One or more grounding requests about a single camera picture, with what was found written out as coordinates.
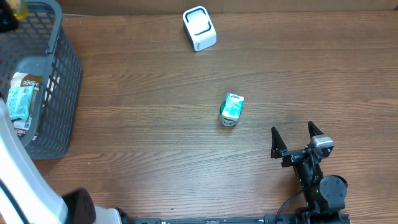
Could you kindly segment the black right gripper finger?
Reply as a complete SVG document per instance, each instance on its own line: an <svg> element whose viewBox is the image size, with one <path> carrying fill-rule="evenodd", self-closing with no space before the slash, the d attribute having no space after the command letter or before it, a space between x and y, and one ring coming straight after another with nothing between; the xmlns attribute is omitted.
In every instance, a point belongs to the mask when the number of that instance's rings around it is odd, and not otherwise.
<svg viewBox="0 0 398 224"><path fill-rule="evenodd" d="M271 158L278 159L284 157L288 149L276 127L271 128L271 134L272 134Z"/></svg>
<svg viewBox="0 0 398 224"><path fill-rule="evenodd" d="M324 135L324 133L318 129L318 127L312 121L308 122L308 131L311 138L318 135Z"/></svg>

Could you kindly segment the green lid white jar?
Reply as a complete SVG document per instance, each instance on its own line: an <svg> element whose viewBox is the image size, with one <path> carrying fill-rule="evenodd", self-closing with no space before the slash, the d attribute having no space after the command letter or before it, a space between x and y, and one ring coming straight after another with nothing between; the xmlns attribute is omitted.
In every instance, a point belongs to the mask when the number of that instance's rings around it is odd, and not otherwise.
<svg viewBox="0 0 398 224"><path fill-rule="evenodd" d="M226 104L226 101L223 101L222 104L220 105L220 111L219 111L219 115L218 115L219 121L224 126L229 126L229 127L235 126L237 124L238 120L227 119L222 116L222 112L225 108L225 104Z"/></svg>

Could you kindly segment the teal snack packet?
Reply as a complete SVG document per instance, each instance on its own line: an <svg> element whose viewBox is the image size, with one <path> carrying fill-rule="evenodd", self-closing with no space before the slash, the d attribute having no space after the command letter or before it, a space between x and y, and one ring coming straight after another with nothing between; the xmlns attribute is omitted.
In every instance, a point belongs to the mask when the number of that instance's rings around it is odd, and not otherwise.
<svg viewBox="0 0 398 224"><path fill-rule="evenodd" d="M30 116L30 105L34 86L11 87L7 98L10 119L27 121Z"/></svg>

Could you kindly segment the brown cookie bag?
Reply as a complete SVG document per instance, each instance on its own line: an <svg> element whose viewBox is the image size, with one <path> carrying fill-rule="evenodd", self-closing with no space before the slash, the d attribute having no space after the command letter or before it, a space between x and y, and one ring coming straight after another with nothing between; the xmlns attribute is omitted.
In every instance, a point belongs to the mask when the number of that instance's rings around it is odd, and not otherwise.
<svg viewBox="0 0 398 224"><path fill-rule="evenodd" d="M13 78L11 79L11 82L10 82L11 87L34 86L34 93L33 93L32 102L30 105L30 116L29 116L28 120L23 121L23 120L18 119L18 120L12 121L13 127L19 137L24 137L28 133L28 131L31 127L35 99L39 92L39 85L41 84L41 82L42 82L41 76L36 76L36 75L31 75L28 73L21 73L21 72L16 72L14 74Z"/></svg>

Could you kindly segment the yellow oil bottle silver cap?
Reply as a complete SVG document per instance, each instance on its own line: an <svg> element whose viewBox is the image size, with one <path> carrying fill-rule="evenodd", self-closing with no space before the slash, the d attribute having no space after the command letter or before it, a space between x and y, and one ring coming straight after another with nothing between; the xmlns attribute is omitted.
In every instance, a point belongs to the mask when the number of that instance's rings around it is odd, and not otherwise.
<svg viewBox="0 0 398 224"><path fill-rule="evenodd" d="M8 0L7 2L17 20L21 21L27 17L29 11L25 0Z"/></svg>

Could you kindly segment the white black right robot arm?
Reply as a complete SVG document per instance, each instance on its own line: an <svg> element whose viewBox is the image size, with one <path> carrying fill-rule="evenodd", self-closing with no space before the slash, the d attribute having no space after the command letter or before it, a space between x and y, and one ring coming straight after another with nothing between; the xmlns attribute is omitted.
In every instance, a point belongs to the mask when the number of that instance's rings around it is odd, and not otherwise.
<svg viewBox="0 0 398 224"><path fill-rule="evenodd" d="M301 189L288 198L275 215L266 215L267 223L350 223L345 209L348 183L339 175L324 176L320 168L322 159L327 158L334 148L329 135L308 122L310 142L302 149L287 149L278 130L271 128L271 158L281 159L282 167L292 167ZM299 195L305 198L306 206L296 209L294 214L283 215L284 208Z"/></svg>

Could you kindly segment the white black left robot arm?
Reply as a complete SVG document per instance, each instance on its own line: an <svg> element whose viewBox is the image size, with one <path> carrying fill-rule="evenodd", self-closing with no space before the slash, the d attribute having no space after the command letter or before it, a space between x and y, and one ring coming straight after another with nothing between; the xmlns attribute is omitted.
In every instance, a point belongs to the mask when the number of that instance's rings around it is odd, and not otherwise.
<svg viewBox="0 0 398 224"><path fill-rule="evenodd" d="M57 194L34 164L70 146L82 70L56 1L1 2L1 215L8 223L131 223L85 189Z"/></svg>

